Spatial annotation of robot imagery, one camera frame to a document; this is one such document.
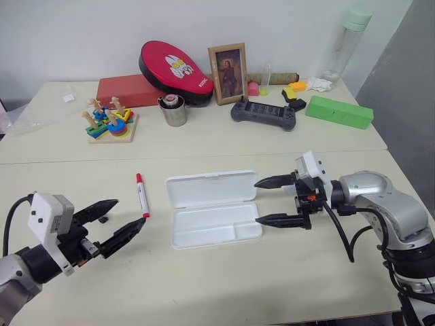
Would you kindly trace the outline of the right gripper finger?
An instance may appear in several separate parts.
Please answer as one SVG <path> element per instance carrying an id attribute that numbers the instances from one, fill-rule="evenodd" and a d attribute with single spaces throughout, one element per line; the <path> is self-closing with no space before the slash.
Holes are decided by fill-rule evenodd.
<path id="1" fill-rule="evenodd" d="M 256 219 L 256 222 L 274 228 L 306 228 L 305 219 L 300 215 L 285 213 L 270 214 Z"/>
<path id="2" fill-rule="evenodd" d="M 295 183 L 295 180 L 295 173 L 276 175 L 257 181 L 254 184 L 254 187 L 261 189 L 278 189 L 281 187 L 293 185 Z"/>

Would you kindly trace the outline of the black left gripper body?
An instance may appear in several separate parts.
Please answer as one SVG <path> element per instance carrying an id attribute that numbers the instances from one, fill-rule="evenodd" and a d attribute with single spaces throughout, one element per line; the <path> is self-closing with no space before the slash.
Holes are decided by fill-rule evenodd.
<path id="1" fill-rule="evenodd" d="M 93 221 L 94 219 L 74 217 L 69 231 L 57 236 L 61 253 L 73 267 L 82 266 L 101 254 L 99 245 L 87 239 L 88 230 L 84 227 Z"/>

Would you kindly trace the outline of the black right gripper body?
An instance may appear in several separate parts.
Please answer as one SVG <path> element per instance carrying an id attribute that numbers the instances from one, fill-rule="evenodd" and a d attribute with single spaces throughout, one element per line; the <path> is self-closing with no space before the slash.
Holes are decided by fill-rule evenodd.
<path id="1" fill-rule="evenodd" d="M 293 175 L 297 214 L 291 216 L 290 227 L 310 230 L 310 216 L 323 209 L 323 181 L 319 177 L 301 177 L 297 170 L 293 172 Z"/>

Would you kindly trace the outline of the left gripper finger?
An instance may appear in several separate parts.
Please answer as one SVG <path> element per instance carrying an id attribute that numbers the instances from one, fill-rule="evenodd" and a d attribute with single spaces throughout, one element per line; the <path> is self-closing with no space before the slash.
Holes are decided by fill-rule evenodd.
<path id="1" fill-rule="evenodd" d="M 141 217 L 132 221 L 114 232 L 113 236 L 100 244 L 99 253 L 103 258 L 107 259 L 114 253 L 119 251 L 122 247 L 127 245 L 145 225 L 146 219 Z"/>
<path id="2" fill-rule="evenodd" d="M 119 203 L 118 199 L 100 200 L 73 214 L 73 218 L 80 224 L 86 224 L 100 219 Z"/>

